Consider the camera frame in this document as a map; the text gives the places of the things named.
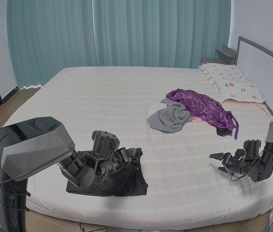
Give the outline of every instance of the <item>gray knit cloth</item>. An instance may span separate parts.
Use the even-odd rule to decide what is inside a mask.
[[[180,131],[185,123],[192,122],[190,112],[183,104],[168,98],[162,100],[161,103],[166,103],[167,107],[147,118],[150,128],[173,133]]]

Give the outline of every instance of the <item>purple strap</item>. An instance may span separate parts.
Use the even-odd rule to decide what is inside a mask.
[[[239,123],[236,121],[235,117],[234,117],[231,113],[229,113],[229,115],[230,115],[231,118],[233,118],[234,121],[235,121],[236,128],[235,128],[234,139],[237,140],[237,134],[238,134],[238,132],[239,132]]]

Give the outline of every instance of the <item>pile of clothes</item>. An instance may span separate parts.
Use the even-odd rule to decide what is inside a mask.
[[[231,136],[235,128],[237,139],[239,124],[231,111],[225,111],[219,102],[192,90],[178,88],[168,93],[164,100],[151,107],[147,121],[150,128],[174,133],[193,119],[216,127],[219,136]]]

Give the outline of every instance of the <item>power cord on floor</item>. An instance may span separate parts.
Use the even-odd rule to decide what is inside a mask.
[[[80,226],[80,230],[81,231],[83,231],[83,232],[94,232],[94,231],[99,231],[99,230],[107,230],[108,228],[104,228],[104,229],[98,229],[98,230],[90,230],[90,231],[85,231],[85,229],[84,228],[82,228],[81,226]]]

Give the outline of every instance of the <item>headboard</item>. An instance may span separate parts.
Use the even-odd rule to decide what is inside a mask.
[[[273,115],[273,52],[240,36],[234,64],[261,91]]]

